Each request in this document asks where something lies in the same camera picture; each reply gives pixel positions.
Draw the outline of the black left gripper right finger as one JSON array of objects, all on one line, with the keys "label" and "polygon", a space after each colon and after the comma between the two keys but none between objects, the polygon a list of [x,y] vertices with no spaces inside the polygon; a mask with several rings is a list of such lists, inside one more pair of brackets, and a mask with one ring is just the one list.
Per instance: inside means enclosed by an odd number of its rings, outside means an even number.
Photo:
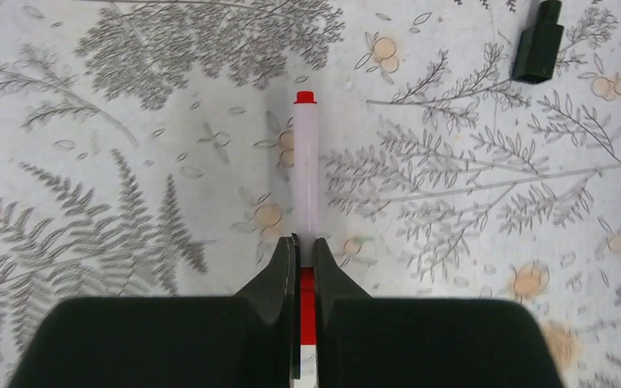
[{"label": "black left gripper right finger", "polygon": [[561,387],[539,324],[494,298],[373,297],[313,247],[321,387]]}]

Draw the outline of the red cap marker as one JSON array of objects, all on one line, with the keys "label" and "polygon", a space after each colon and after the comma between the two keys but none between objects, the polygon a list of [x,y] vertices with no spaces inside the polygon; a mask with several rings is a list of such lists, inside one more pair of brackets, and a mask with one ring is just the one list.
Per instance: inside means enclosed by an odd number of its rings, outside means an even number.
[{"label": "red cap marker", "polygon": [[301,355],[315,350],[312,251],[319,234],[319,105],[312,91],[299,91],[293,109],[294,215],[300,263]]}]

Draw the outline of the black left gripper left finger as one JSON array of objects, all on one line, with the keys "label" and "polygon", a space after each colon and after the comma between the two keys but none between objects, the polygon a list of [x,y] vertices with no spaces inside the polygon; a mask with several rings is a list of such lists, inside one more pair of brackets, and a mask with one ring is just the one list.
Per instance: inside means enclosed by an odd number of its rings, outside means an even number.
[{"label": "black left gripper left finger", "polygon": [[231,296],[75,297],[44,318],[13,387],[291,387],[300,376],[296,236]]}]

